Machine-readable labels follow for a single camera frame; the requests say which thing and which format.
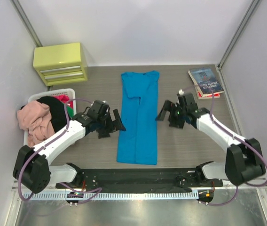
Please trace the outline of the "blue t shirt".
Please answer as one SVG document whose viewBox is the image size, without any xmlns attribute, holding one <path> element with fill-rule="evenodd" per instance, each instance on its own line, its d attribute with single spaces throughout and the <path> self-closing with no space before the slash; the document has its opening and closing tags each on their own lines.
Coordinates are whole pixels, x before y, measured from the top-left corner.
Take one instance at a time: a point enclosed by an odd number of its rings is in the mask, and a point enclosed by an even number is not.
<svg viewBox="0 0 267 226">
<path fill-rule="evenodd" d="M 130 164 L 157 164 L 157 71 L 125 72 L 121 120 L 125 131 L 120 131 L 117 162 Z"/>
</svg>

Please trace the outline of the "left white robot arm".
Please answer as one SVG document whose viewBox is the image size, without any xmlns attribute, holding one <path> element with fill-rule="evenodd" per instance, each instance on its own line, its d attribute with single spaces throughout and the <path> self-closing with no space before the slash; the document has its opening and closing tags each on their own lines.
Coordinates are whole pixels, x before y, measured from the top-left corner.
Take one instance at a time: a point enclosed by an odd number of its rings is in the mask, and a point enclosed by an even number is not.
<svg viewBox="0 0 267 226">
<path fill-rule="evenodd" d="M 84 181 L 81 168 L 73 163 L 53 166 L 52 162 L 70 145 L 96 131 L 98 138 L 110 137 L 116 131 L 125 131 L 118 109 L 101 100 L 95 100 L 83 113 L 67 119 L 60 131 L 33 147 L 20 148 L 13 170 L 18 191 L 24 186 L 33 194 L 42 192 L 48 185 L 60 183 L 80 187 Z"/>
</svg>

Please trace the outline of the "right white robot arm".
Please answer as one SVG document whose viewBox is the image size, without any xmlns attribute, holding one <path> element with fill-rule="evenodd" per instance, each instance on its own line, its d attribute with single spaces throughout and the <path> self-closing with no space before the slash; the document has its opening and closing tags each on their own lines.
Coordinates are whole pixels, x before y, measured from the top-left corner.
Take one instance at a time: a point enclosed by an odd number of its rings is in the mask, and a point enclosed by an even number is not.
<svg viewBox="0 0 267 226">
<path fill-rule="evenodd" d="M 178 93 L 176 103 L 166 100 L 156 117 L 163 121 L 169 113 L 169 125 L 181 129 L 193 126 L 210 137 L 225 153 L 224 163 L 209 161 L 196 167 L 202 180 L 221 179 L 235 186 L 247 184 L 266 173 L 262 150 L 258 140 L 246 139 L 223 125 L 207 108 L 198 107 L 191 93 Z"/>
</svg>

